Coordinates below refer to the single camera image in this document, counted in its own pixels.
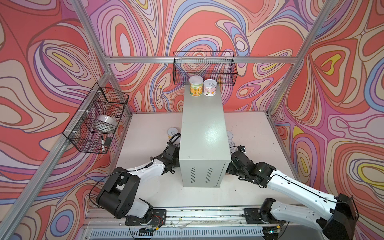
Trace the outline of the pink labelled can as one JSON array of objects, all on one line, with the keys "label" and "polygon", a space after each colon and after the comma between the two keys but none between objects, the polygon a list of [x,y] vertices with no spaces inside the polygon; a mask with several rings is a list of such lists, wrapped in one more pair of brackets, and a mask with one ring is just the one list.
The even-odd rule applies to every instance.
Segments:
[{"label": "pink labelled can", "polygon": [[217,82],[212,79],[205,80],[203,83],[203,94],[212,97],[216,94]]}]

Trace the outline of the orange green labelled can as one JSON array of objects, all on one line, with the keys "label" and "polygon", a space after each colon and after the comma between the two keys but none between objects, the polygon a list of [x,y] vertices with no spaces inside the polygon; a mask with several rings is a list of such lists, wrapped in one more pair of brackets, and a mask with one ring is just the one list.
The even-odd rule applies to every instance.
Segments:
[{"label": "orange green labelled can", "polygon": [[191,76],[189,78],[190,95],[193,97],[199,97],[203,94],[204,79],[201,76]]}]

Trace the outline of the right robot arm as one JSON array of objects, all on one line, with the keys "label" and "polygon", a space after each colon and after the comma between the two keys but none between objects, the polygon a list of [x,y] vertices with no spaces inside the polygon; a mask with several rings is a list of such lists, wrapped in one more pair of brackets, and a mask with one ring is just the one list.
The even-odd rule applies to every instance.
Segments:
[{"label": "right robot arm", "polygon": [[359,219],[353,197],[321,192],[288,177],[270,164],[255,164],[242,149],[232,153],[231,158],[228,174],[261,189],[280,192],[300,203],[295,206],[266,198],[255,213],[252,209],[245,209],[249,224],[255,221],[268,224],[292,222],[318,230],[329,240],[353,239]]}]

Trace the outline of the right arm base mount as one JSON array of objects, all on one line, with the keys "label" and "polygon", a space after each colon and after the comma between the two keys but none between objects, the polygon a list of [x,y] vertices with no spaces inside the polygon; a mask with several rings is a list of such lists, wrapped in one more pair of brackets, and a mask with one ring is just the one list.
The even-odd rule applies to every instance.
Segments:
[{"label": "right arm base mount", "polygon": [[286,221],[277,220],[269,211],[260,208],[245,208],[242,217],[247,224],[285,225]]}]

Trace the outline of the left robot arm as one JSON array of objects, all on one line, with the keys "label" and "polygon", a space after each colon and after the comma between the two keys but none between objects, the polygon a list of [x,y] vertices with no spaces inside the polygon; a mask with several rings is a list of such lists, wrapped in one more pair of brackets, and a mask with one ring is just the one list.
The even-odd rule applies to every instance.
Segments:
[{"label": "left robot arm", "polygon": [[148,224],[154,216],[153,206],[147,201],[137,198],[140,184],[156,177],[175,173],[175,168],[180,166],[180,146],[176,141],[180,133],[173,135],[167,142],[166,148],[157,156],[151,157],[149,163],[132,169],[122,167],[104,177],[106,180],[102,189],[93,202],[97,208],[104,209],[117,219],[129,218]]}]

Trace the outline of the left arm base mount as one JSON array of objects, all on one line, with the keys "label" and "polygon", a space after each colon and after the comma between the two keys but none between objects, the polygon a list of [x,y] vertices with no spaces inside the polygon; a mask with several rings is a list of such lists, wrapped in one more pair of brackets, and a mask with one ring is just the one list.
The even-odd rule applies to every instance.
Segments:
[{"label": "left arm base mount", "polygon": [[143,218],[136,216],[127,216],[126,226],[162,226],[166,223],[167,210],[166,209],[154,209],[146,214]]}]

